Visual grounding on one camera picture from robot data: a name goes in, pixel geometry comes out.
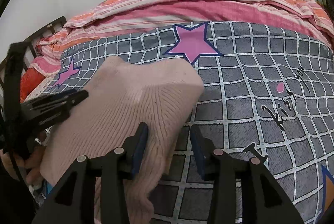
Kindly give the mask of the person left hand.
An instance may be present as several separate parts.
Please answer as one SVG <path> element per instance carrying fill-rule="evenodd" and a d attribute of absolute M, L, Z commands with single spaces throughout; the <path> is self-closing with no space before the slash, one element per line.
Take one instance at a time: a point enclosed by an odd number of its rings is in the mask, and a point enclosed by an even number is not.
<path fill-rule="evenodd" d="M 40 173 L 40 165 L 46 149 L 46 146 L 43 146 L 42 144 L 47 138 L 48 134 L 46 131 L 39 133 L 38 140 L 41 143 L 36 143 L 33 153 L 26 160 L 14 154 L 14 160 L 19 167 L 19 171 L 22 171 L 23 169 L 25 170 L 23 179 L 26 185 L 37 186 L 41 184 L 44 179 Z M 10 179 L 19 180 L 15 173 L 9 153 L 4 153 L 3 149 L 1 149 L 1 184 L 5 184 L 5 182 Z"/>

